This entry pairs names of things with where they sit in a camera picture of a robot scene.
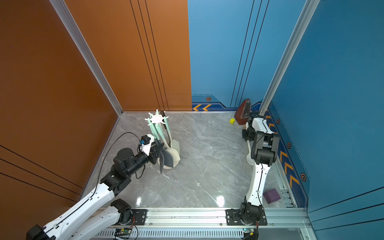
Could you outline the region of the white utensil rack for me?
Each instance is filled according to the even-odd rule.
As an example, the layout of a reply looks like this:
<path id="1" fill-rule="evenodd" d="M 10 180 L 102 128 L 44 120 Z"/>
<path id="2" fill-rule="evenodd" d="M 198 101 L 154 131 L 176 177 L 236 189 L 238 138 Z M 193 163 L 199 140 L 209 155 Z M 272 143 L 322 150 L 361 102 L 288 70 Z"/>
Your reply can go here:
<path id="1" fill-rule="evenodd" d="M 158 124 L 161 127 L 167 143 L 170 144 L 168 132 L 167 132 L 167 129 L 165 128 L 165 124 L 162 121 L 163 117 L 161 113 L 158 110 L 156 110 L 155 114 L 149 113 L 149 115 L 150 117 L 148 119 L 150 119 L 153 124 Z"/>

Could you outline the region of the mint handle white spatula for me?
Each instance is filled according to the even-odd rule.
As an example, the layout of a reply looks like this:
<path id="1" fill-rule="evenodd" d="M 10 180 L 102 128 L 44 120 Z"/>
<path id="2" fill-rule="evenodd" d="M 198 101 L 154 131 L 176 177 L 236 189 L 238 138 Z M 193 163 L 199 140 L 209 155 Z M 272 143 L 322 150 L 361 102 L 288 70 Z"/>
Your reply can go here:
<path id="1" fill-rule="evenodd" d="M 168 132 L 168 137 L 169 137 L 169 141 L 170 141 L 170 149 L 171 149 L 171 153 L 172 153 L 172 156 L 173 156 L 173 167 L 175 167 L 179 161 L 181 160 L 181 157 L 180 157 L 180 144 L 178 141 L 176 141 L 175 139 L 172 138 L 172 134 L 171 134 L 171 130 L 170 130 L 170 126 L 168 124 L 168 120 L 165 119 L 165 127 L 167 128 L 167 132 Z"/>

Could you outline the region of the wooden handle white spatula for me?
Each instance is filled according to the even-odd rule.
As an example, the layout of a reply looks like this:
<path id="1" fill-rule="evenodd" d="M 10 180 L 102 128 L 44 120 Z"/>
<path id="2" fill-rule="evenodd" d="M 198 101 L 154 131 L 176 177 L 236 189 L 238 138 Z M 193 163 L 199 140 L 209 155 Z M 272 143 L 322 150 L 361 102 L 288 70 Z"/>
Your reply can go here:
<path id="1" fill-rule="evenodd" d="M 253 166 L 255 161 L 252 159 L 251 157 L 251 152 L 252 152 L 252 149 L 251 149 L 251 144 L 250 144 L 250 141 L 249 140 L 246 140 L 246 143 L 247 143 L 247 147 L 248 147 L 248 154 L 246 156 L 246 160 L 248 162 L 249 165 Z"/>

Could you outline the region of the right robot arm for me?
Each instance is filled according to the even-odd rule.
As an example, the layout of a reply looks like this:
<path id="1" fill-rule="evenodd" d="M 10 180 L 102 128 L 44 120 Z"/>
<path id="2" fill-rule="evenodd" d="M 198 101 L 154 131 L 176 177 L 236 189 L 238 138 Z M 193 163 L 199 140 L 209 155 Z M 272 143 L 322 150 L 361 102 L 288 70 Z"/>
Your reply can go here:
<path id="1" fill-rule="evenodd" d="M 246 159 L 253 166 L 253 175 L 241 204 L 240 215 L 243 224 L 256 225 L 260 220 L 264 220 L 263 193 L 268 173 L 277 160 L 280 135 L 268 127 L 266 117 L 258 111 L 250 113 L 242 134 L 249 150 Z"/>

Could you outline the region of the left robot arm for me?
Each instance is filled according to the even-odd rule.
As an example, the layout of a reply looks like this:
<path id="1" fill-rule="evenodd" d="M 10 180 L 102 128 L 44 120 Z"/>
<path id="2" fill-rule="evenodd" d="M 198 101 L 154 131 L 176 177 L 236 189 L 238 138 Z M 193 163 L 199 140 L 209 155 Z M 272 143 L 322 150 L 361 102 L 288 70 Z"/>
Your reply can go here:
<path id="1" fill-rule="evenodd" d="M 145 145 L 145 151 L 134 154 L 132 149 L 118 151 L 111 170 L 100 183 L 68 211 L 47 223 L 33 226 L 28 240 L 89 240 L 105 228 L 129 220 L 131 206 L 114 198 L 132 181 L 131 177 L 148 162 L 157 163 L 163 144 Z"/>

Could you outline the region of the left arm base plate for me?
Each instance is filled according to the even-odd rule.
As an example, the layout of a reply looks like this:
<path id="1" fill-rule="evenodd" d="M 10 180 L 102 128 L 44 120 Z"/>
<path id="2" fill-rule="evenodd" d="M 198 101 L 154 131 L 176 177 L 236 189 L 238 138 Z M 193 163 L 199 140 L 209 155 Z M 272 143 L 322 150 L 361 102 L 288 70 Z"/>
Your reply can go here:
<path id="1" fill-rule="evenodd" d="M 121 213 L 117 225 L 121 226 L 143 226 L 147 219 L 147 209 L 126 210 Z"/>

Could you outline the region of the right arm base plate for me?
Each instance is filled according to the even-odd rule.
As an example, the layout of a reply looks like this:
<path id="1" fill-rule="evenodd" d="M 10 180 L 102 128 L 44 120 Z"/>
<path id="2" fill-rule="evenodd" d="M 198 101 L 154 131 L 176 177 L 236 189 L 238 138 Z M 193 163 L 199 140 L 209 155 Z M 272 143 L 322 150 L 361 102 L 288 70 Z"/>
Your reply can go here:
<path id="1" fill-rule="evenodd" d="M 228 226 L 267 226 L 268 221 L 264 209 L 260 214 L 241 214 L 240 209 L 227 209 L 226 222 Z"/>

